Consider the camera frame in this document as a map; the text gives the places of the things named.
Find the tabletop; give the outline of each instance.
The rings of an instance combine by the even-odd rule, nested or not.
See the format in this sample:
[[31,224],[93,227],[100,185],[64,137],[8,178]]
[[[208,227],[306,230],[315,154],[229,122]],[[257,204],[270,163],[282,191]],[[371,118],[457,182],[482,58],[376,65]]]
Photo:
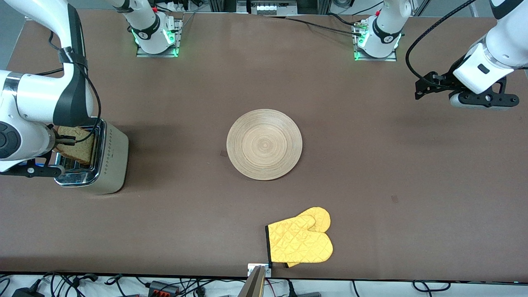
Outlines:
[[[508,76],[521,100],[505,112],[451,107],[446,92],[416,101],[403,57],[437,19],[408,20],[397,62],[366,62],[348,35],[243,14],[196,14],[178,58],[137,58],[123,16],[80,16],[102,116],[130,140],[125,185],[91,196],[1,177],[0,271],[245,276],[267,262],[265,225],[320,206],[333,255],[273,276],[528,281],[526,76]],[[411,61],[443,73],[494,23],[451,18]],[[48,36],[27,22],[8,69],[58,68]],[[298,164],[273,181],[221,153],[259,108],[303,136]]]

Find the black strap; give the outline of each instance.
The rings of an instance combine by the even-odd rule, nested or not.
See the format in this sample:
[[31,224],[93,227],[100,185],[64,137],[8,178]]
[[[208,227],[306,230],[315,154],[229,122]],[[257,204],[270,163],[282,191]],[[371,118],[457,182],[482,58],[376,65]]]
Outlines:
[[129,13],[129,12],[133,12],[134,10],[130,7],[130,0],[125,0],[125,2],[123,3],[123,5],[121,5],[121,7],[115,7],[113,6],[117,13]]
[[71,47],[59,49],[59,62],[61,63],[75,63],[84,66],[88,69],[88,61],[86,57],[73,51]]
[[394,39],[400,35],[401,30],[396,33],[389,34],[378,27],[378,18],[374,19],[372,22],[372,27],[374,28],[374,33],[381,39],[381,43],[391,43]]
[[150,37],[152,36],[152,34],[154,34],[156,31],[158,31],[159,29],[159,25],[160,25],[160,20],[159,20],[159,16],[157,14],[154,14],[156,16],[156,20],[154,21],[154,24],[152,24],[150,27],[146,28],[146,29],[143,29],[143,30],[138,30],[134,27],[131,27],[133,32],[141,39],[143,40],[149,40]]

